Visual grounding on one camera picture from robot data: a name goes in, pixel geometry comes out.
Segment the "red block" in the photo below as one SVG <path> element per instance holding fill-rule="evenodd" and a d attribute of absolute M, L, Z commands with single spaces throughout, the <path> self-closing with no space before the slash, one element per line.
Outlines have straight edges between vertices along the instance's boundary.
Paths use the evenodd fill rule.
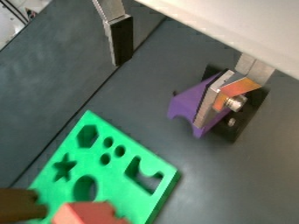
<path fill-rule="evenodd" d="M 115 217 L 115 208 L 107 202 L 67 203 L 55 214 L 53 224 L 129 224 Z"/>

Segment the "purple shape block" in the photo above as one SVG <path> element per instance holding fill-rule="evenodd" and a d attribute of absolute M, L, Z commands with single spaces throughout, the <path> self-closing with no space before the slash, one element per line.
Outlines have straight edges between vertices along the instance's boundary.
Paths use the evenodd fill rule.
<path fill-rule="evenodd" d="M 201 138 L 214 127 L 214 125 L 221 121 L 221 119 L 229 114 L 230 109 L 226 108 L 223 111 L 215 116 L 211 122 L 199 129 L 194 124 L 193 120 L 197 115 L 197 110 L 199 107 L 199 103 L 202 101 L 202 97 L 205 94 L 206 86 L 214 81 L 214 79 L 219 76 L 215 74 L 207 80 L 205 80 L 199 85 L 191 87 L 183 93 L 178 94 L 170 104 L 167 117 L 174 119 L 177 116 L 185 117 L 193 126 L 193 134 L 195 137 Z"/>

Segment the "dark gray table surface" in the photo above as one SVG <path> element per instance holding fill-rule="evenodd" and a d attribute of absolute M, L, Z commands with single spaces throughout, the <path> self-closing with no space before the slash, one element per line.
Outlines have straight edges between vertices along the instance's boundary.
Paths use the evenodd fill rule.
<path fill-rule="evenodd" d="M 165 15 L 123 2 L 138 48 Z M 54 0 L 0 52 L 0 187 L 15 182 L 115 70 L 93 1 Z"/>
<path fill-rule="evenodd" d="M 235 143 L 214 133 L 195 139 L 191 125 L 166 117 L 174 90 L 197 85 L 209 64 L 234 68 L 238 59 L 234 49 L 178 22 L 165 21 L 14 186 L 31 184 L 90 109 L 182 172 L 155 223 L 298 223 L 298 80 L 275 72 L 271 93 Z"/>

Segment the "silver screw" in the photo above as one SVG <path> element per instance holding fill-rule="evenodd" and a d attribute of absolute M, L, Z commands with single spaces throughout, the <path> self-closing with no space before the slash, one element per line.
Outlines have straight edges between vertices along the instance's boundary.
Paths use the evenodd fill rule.
<path fill-rule="evenodd" d="M 239 112 L 239 110 L 245 106 L 247 100 L 249 100 L 249 98 L 241 94 L 241 95 L 227 99 L 226 107 L 229 107 L 233 111 Z"/>
<path fill-rule="evenodd" d="M 229 126 L 233 127 L 235 125 L 237 119 L 235 118 L 230 118 L 229 119 Z"/>

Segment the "green shape sorter board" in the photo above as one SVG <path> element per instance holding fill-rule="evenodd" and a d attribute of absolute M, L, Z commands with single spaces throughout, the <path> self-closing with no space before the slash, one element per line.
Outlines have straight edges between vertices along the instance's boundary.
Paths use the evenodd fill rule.
<path fill-rule="evenodd" d="M 87 111 L 30 186 L 50 210 L 30 223 L 49 224 L 62 204 L 91 200 L 107 200 L 133 224 L 153 223 L 179 177 L 173 165 Z"/>

